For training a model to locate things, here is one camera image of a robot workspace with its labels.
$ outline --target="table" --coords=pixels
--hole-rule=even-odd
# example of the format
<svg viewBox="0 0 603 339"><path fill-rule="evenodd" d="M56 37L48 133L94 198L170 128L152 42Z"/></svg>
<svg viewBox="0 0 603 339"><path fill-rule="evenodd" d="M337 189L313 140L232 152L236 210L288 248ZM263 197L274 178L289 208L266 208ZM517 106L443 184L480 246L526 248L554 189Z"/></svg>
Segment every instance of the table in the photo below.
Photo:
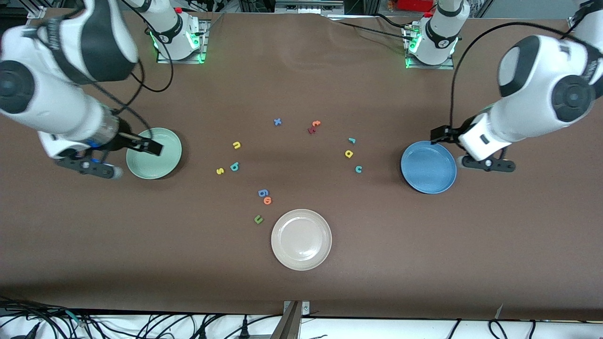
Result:
<svg viewBox="0 0 603 339"><path fill-rule="evenodd" d="M126 19L149 86L162 87L169 66L154 63L142 22ZM468 20L455 57L502 22ZM506 28L474 47L455 124L499 99L499 59L533 33ZM462 170L445 193L421 194L399 159L447 123L452 72L405 69L400 47L314 14L226 14L205 64L175 66L166 92L132 105L185 145L165 180L79 176L46 158L35 131L3 119L0 292L80 308L268 314L304 299L317 315L492 318L504 304L504 318L601 318L601 103L571 128L514 144L515 173ZM125 100L136 83L106 88ZM108 161L125 167L125 151ZM274 222L297 208L333 233L329 257L306 272L270 247Z"/></svg>

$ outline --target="green plate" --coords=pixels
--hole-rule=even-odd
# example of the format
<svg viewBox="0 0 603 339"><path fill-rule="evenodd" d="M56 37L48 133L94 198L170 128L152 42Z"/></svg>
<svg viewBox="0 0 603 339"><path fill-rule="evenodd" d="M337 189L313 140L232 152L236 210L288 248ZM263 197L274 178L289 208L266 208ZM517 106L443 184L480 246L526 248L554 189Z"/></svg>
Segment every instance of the green plate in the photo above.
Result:
<svg viewBox="0 0 603 339"><path fill-rule="evenodd" d="M182 156L182 143L176 133L160 127L151 128L151 130L153 140L163 145L160 156L130 149L125 153L125 162L130 171L143 179L158 179L167 176L176 168ZM151 133L146 130L139 135L148 138Z"/></svg>

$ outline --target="blue plate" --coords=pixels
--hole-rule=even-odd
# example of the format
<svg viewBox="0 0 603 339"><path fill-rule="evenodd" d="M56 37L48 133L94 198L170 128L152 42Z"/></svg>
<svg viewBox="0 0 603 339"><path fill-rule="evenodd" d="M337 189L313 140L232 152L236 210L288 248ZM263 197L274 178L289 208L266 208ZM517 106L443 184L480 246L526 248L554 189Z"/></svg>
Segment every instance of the blue plate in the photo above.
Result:
<svg viewBox="0 0 603 339"><path fill-rule="evenodd" d="M440 145L419 141L410 145L400 160L402 175L414 189L438 194L449 189L456 179L456 163L452 154Z"/></svg>

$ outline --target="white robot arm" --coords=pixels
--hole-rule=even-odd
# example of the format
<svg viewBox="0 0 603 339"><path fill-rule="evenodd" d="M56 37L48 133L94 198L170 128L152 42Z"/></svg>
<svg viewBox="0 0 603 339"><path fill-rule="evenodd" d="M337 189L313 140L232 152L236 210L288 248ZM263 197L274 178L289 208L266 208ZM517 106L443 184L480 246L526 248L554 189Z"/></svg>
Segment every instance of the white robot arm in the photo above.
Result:
<svg viewBox="0 0 603 339"><path fill-rule="evenodd" d="M164 59L181 60L199 49L191 39L198 31L198 19L171 7L169 0L124 0L145 18L156 47Z"/></svg>
<svg viewBox="0 0 603 339"><path fill-rule="evenodd" d="M420 35L408 51L427 65L445 62L454 50L469 11L467 0L438 1L434 15L419 21Z"/></svg>
<svg viewBox="0 0 603 339"><path fill-rule="evenodd" d="M128 147L159 155L162 146L132 134L123 119L79 86L123 80L138 60L115 0L84 4L83 12L4 34L0 113L37 130L60 166L116 179L121 170L104 162L109 151ZM103 161L92 157L95 150L104 152Z"/></svg>
<svg viewBox="0 0 603 339"><path fill-rule="evenodd" d="M580 5L575 36L589 45L547 36L516 43L499 64L502 99L454 129L432 130L432 142L454 142L468 155L461 165L486 171L515 169L492 154L513 142L570 126L603 95L603 1Z"/></svg>

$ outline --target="red object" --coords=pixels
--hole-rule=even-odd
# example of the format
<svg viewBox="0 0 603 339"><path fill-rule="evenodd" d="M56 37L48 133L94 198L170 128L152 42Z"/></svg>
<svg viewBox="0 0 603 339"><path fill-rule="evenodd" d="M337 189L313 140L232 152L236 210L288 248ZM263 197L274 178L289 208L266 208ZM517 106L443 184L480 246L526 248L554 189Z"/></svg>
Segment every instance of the red object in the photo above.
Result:
<svg viewBox="0 0 603 339"><path fill-rule="evenodd" d="M434 0L398 0L398 9L405 11L427 12Z"/></svg>

